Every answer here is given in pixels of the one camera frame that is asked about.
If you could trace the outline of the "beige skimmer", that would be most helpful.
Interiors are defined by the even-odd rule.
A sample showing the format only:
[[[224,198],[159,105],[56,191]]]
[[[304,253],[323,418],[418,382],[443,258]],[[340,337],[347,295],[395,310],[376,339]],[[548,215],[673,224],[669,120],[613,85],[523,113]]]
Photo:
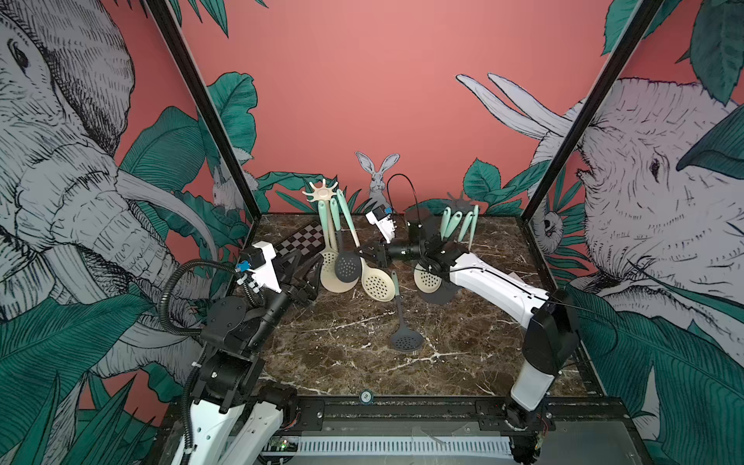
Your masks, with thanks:
[[[440,236],[440,219],[432,215],[427,209],[422,210],[420,233],[424,238]],[[443,279],[428,272],[427,267],[422,262],[418,262],[415,266],[414,280],[418,289],[428,295],[437,292],[443,284]]]
[[[342,190],[337,190],[336,195],[337,203],[344,214],[346,222],[349,226],[352,237],[356,247],[360,247],[360,241],[358,240],[357,231],[355,228],[354,221],[352,219],[351,211],[347,205],[344,193]],[[360,275],[360,283],[364,292],[373,298],[374,300],[388,302],[395,297],[395,284],[393,279],[381,269],[372,269],[366,265],[366,261],[360,257],[356,257],[360,260],[360,266],[362,267],[362,274]]]
[[[340,281],[335,275],[335,262],[338,257],[338,253],[331,247],[331,233],[329,232],[329,215],[327,215],[327,202],[318,201],[318,212],[320,216],[321,225],[324,233],[325,248],[321,252],[323,257],[323,265],[321,269],[321,284],[323,287],[335,294],[343,294],[349,292],[356,286],[358,281],[352,283],[345,283]]]
[[[467,215],[467,218],[469,219],[468,222],[468,250],[471,250],[476,228],[477,228],[477,222],[480,216],[480,207],[478,205],[475,205],[473,207],[473,210],[470,211]]]

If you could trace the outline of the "grey skimmer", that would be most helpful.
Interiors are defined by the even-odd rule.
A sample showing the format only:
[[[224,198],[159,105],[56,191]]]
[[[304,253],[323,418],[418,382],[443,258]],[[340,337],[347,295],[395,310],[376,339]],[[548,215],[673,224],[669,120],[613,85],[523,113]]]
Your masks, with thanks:
[[[455,211],[454,213],[450,213],[449,209],[445,211],[442,217],[443,224],[441,230],[441,238],[444,242],[447,242],[451,239],[451,236],[458,227],[461,219],[461,211]]]
[[[471,224],[473,222],[473,218],[474,218],[474,212],[473,211],[469,211],[464,216],[464,219],[462,220],[462,224],[461,224],[461,227],[460,227],[458,236],[457,236],[457,241],[458,242],[463,242],[465,236],[467,236],[467,234],[469,234],[469,230],[470,230]]]
[[[354,252],[344,250],[339,206],[335,197],[331,198],[331,217],[338,246],[338,257],[334,266],[336,277],[344,283],[356,284],[362,274],[362,265]]]
[[[401,353],[414,353],[424,346],[424,337],[414,329],[411,329],[405,321],[400,295],[400,286],[397,273],[391,273],[394,285],[394,303],[398,317],[398,329],[391,335],[389,343],[393,350]]]

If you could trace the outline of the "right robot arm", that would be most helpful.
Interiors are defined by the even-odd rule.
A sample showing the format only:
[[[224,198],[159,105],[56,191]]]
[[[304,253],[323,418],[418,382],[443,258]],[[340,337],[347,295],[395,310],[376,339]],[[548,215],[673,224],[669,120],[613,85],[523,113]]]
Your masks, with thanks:
[[[524,362],[504,402],[505,422],[516,431],[544,427],[546,394],[579,346],[577,312],[565,298],[525,284],[465,246],[441,238],[370,241],[355,253],[381,267],[392,261],[415,261],[425,272],[480,296],[519,323],[524,329]]]

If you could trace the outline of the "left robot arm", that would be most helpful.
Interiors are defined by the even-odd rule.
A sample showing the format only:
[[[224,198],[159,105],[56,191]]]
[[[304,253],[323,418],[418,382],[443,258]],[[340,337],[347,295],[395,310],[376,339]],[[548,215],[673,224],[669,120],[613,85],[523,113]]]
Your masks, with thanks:
[[[170,317],[176,284],[195,267],[211,267],[253,281],[261,301],[226,296],[213,303],[199,329],[177,326]],[[174,464],[252,464],[279,431],[298,425],[302,408],[293,387],[256,387],[265,362],[261,351],[292,305],[308,306],[319,296],[323,259],[300,261],[294,252],[278,261],[251,258],[240,265],[202,259],[176,269],[157,304],[165,331],[203,342],[180,401],[183,433]]]

